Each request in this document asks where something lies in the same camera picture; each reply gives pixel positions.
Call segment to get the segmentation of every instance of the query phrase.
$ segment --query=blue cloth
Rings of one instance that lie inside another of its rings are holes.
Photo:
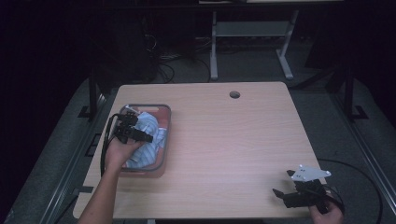
[[[146,143],[132,154],[126,162],[128,168],[143,168],[155,163],[160,147],[164,147],[166,129],[159,128],[157,119],[147,112],[137,116],[138,121],[134,126],[137,130],[152,135],[152,143]]]

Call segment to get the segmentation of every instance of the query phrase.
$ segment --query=wooden tabletop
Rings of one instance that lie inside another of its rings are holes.
[[[122,86],[109,116],[127,104],[169,105],[171,131],[162,177],[120,177],[115,218],[308,215],[307,208],[286,208],[272,192],[295,192],[287,170],[318,167],[284,83]],[[84,186],[98,185],[102,143],[103,136]],[[80,193],[75,217],[91,196]]]

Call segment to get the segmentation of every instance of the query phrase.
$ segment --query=metal frame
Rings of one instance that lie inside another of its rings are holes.
[[[221,22],[217,21],[217,12],[213,11],[210,78],[212,80],[217,80],[219,78],[218,59],[216,56],[217,36],[285,36],[282,48],[276,50],[276,55],[286,79],[293,79],[293,74],[285,56],[291,40],[291,35],[293,34],[295,22],[297,21],[298,13],[299,10],[294,10],[290,21]]]

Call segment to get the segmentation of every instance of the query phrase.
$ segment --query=plastic tray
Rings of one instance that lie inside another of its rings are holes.
[[[142,167],[142,168],[122,168],[120,175],[130,177],[160,177],[165,171],[166,155],[167,155],[167,142],[170,132],[171,123],[171,108],[168,105],[125,105],[120,110],[121,114],[126,114],[127,111],[136,111],[139,113],[147,112],[154,116],[160,128],[165,128],[166,135],[164,139],[164,147],[158,150],[155,163]]]

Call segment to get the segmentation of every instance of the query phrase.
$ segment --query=hole in table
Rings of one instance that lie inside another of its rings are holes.
[[[241,96],[241,93],[239,93],[239,91],[230,91],[230,96],[233,99],[238,99]]]

